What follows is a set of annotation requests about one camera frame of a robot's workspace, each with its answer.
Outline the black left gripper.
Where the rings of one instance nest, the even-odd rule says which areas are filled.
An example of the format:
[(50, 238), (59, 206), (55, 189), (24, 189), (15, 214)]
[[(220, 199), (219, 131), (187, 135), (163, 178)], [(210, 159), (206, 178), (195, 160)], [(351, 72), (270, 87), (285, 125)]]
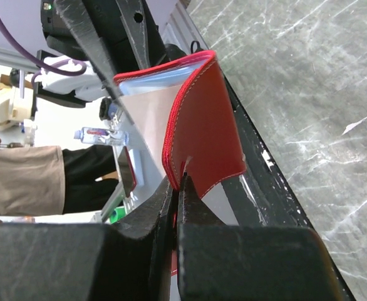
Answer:
[(115, 69), (147, 69), (168, 62), (165, 45), (146, 1), (41, 1), (49, 48), (91, 62), (130, 125), (134, 122), (114, 84)]

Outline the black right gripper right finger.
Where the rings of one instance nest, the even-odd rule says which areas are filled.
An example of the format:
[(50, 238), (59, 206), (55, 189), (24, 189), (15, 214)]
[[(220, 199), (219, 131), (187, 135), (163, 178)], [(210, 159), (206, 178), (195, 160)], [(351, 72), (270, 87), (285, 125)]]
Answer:
[(182, 300), (352, 300), (353, 294), (311, 228), (234, 226), (182, 179), (177, 211)]

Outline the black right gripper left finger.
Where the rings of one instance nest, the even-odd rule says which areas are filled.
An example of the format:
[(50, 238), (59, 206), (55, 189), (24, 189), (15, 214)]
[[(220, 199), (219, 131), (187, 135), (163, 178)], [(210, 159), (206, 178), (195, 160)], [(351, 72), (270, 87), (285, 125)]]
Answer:
[(0, 224), (0, 300), (168, 300), (175, 193), (114, 224)]

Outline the red leather card holder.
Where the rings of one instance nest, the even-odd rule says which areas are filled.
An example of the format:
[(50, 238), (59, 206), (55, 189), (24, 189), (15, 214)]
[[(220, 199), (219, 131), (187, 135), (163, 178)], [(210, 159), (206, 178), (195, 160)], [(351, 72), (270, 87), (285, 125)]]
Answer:
[(120, 101), (162, 176), (179, 189), (184, 173), (200, 198), (246, 171), (246, 163), (217, 55), (204, 50), (145, 70), (120, 73), (115, 85), (153, 88)]

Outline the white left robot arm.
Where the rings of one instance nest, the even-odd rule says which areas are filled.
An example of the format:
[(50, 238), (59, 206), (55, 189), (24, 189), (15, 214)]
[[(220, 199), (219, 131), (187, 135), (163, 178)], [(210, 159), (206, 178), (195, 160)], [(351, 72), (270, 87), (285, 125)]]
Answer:
[(115, 75), (169, 61), (146, 1), (42, 1), (43, 34), (52, 55), (39, 50), (43, 63), (79, 75), (41, 69), (35, 78), (38, 97), (83, 108), (102, 97), (116, 99)]

